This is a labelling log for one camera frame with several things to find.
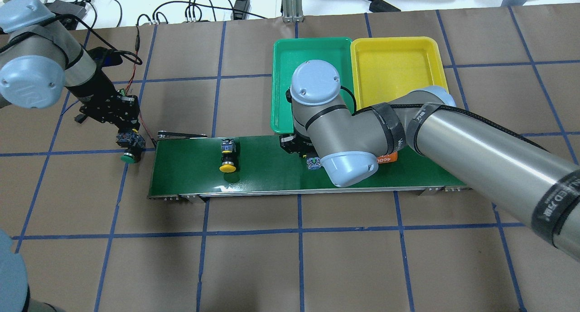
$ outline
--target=green cap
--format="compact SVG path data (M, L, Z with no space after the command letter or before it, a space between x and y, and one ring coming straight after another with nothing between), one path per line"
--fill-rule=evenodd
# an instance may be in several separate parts
M121 161L126 163L135 163L135 157L133 157L133 155L130 153L124 153L121 156Z

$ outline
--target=yellow button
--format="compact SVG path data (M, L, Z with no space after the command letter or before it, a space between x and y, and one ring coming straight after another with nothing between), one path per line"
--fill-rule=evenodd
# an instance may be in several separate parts
M222 173L233 173L234 171L236 171L236 166L234 166L234 165L222 165L222 167L219 167L219 170Z

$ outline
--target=green board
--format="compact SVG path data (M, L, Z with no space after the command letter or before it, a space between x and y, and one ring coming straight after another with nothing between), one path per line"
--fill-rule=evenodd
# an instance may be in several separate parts
M238 137L238 170L224 174L223 138L161 140L155 154L150 198L186 195L236 196L423 190L464 184L426 157L406 147L398 161L379 165L371 177L348 188L336 188L324 169L308 170L305 159L280 148L278 136Z
M272 72L272 111L270 126L278 134L294 132L292 107L286 101L286 90L292 82L294 70L307 60L320 59L332 64L340 75L340 84L353 89L353 70L350 60L349 38L280 39L274 44ZM350 95L341 90L350 112L354 104Z

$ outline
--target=brown tiled floor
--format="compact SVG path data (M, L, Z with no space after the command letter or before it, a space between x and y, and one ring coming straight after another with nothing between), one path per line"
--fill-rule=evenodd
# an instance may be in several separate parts
M535 60L580 59L572 28L578 7L514 8ZM440 16L456 64L508 65L460 66L459 79L448 66L458 106L461 88L472 111L536 133L526 135L571 160L509 10ZM432 37L444 64L451 63L436 12L368 19L374 37ZM132 93L143 88L141 109L152 132L272 134L271 44L294 37L295 25L281 19L227 22L225 33L223 25L141 28L140 56L146 60L150 50L152 56L145 84L147 62L137 69ZM300 37L368 36L364 15L307 16L298 31ZM544 33L555 40L544 41ZM74 33L79 42L86 35ZM103 35L132 50L135 28L104 29ZM559 45L550 47L553 42ZM89 48L94 45L91 37ZM571 93L580 85L578 66L538 65L564 130L573 132L566 136L576 153L580 129ZM131 68L124 63L106 73L123 87ZM238 77L243 74L251 77ZM159 81L165 78L177 79ZM23 254L38 300L69 311L98 306L101 312L182 312L198 304L203 312L578 310L580 264L498 208L513 262L508 264L491 203L473 191L151 201L151 142L138 165L122 164L112 126L74 124L78 105L60 119L64 94L49 109L10 106L0 112L0 227Z

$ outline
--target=robotic arm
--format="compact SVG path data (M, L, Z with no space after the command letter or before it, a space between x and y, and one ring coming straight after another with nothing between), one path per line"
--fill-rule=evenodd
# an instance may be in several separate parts
M292 77L294 144L312 145L335 186L377 171L377 156L409 145L580 261L580 167L518 134L455 108L441 87L413 91L351 115L339 74L311 60Z
M118 127L117 143L125 147L123 161L141 159L145 140L137 134L139 103L134 95L117 91L102 72L121 63L118 50L85 51L58 18L39 0L11 0L0 7L0 27L10 34L0 48L0 108L14 104L45 108L66 87L83 104L83 122L91 117Z

